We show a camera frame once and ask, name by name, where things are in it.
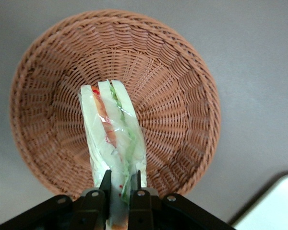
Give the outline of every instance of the tomato slice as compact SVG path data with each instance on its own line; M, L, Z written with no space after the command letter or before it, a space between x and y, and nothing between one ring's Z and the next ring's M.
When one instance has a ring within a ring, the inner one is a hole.
M107 112L106 112L106 108L105 105L100 97L100 91L99 88L95 87L95 86L91 86L92 91L94 93L94 100L97 106L97 110L98 110L98 114L99 117L101 119L102 125L104 127L104 130L106 132L106 137L105 137L105 141L108 143L111 143L115 148L117 146L116 143L116 136L115 136L115 132L113 129L113 126L111 124L111 120L109 119Z

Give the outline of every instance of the wicker basket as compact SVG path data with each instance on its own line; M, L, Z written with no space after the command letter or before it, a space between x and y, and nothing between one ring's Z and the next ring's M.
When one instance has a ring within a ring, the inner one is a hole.
M179 34L144 15L84 12L59 22L24 54L12 83L11 125L33 174L76 199L94 185L77 93L117 79L147 144L148 186L185 194L216 151L220 106L214 79Z

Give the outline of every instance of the sandwich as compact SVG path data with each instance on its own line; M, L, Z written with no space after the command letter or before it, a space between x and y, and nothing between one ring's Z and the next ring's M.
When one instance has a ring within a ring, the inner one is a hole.
M99 187L112 170L108 225L126 229L131 177L141 171L146 187L146 148L142 130L124 85L118 80L81 86L79 93L93 180Z

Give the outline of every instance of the gray background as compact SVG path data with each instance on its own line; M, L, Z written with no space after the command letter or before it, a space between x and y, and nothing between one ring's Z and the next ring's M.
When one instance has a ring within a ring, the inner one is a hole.
M59 20L104 8L160 20L206 61L219 90L222 131L214 161L187 197L229 221L288 171L288 0L0 0L0 223L53 196L11 136L8 99L17 63Z

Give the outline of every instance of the plastic wrap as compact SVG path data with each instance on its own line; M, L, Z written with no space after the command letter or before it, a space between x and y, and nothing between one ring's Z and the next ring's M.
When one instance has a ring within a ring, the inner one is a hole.
M95 187L111 169L110 225L122 225L128 213L132 175L140 170L141 186L147 186L146 148L127 91L118 81L112 85L99 82L97 92L89 85L82 86L79 99Z

